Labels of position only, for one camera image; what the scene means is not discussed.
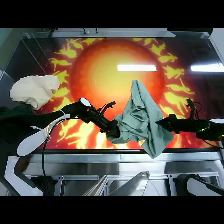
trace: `sun graphic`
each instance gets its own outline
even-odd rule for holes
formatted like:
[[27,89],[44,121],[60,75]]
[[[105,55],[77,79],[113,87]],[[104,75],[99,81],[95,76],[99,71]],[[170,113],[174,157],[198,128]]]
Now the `sun graphic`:
[[[105,116],[112,120],[123,112],[130,96],[132,80],[144,83],[163,116],[175,113],[189,117],[186,99],[194,99],[193,83],[186,81],[178,56],[168,52],[165,41],[156,38],[69,38],[49,59],[60,89],[41,112],[52,112],[80,97],[96,108],[116,101]],[[156,72],[119,72],[118,64],[155,64]],[[69,120],[52,134],[52,149],[136,149],[141,143],[112,144],[93,123]],[[175,135],[170,148],[209,147],[193,133]]]

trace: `towel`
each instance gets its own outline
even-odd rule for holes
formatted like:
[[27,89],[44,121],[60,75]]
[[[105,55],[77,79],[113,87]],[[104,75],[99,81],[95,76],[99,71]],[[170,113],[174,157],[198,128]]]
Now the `towel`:
[[13,101],[24,102],[39,110],[52,97],[60,86],[56,76],[28,76],[17,81],[10,90]]
[[144,142],[142,147],[155,158],[173,140],[173,134],[156,121],[163,119],[162,112],[153,101],[145,86],[137,81],[132,81],[131,97],[124,109],[124,113],[115,117],[118,121],[120,137],[108,137],[113,144],[126,143],[128,141]]

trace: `gray cloth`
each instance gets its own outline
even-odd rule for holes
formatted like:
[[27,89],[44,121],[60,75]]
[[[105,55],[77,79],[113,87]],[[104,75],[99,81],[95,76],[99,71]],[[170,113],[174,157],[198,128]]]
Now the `gray cloth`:
[[171,132],[155,123],[161,119],[163,119],[162,112],[145,86],[133,80],[131,98],[124,113],[115,118],[121,135],[119,138],[108,137],[108,140],[113,144],[145,140],[142,147],[152,158],[155,158],[173,140]]

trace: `red sun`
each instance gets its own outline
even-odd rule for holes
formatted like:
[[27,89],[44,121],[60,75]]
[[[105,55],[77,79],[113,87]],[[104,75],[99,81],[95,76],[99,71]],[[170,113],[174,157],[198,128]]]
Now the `red sun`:
[[[118,64],[154,64],[156,72],[121,72]],[[164,74],[147,48],[129,39],[104,39],[84,49],[73,64],[70,90],[74,100],[87,98],[94,107],[116,101],[106,115],[122,113],[130,96],[132,80],[144,83],[156,103],[163,95]]]

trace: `crumpled white fabric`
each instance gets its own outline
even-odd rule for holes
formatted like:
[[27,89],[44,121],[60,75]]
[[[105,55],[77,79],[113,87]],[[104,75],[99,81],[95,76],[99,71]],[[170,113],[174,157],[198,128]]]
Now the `crumpled white fabric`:
[[27,76],[17,81],[10,90],[13,101],[31,104],[35,110],[39,110],[52,97],[60,86],[57,76]]
[[162,112],[150,96],[145,86],[138,80],[132,81],[131,97],[124,113],[115,117],[118,121],[120,137],[107,137],[113,144],[129,141],[144,141],[142,147],[155,158],[173,140],[173,134],[156,121],[163,119]]

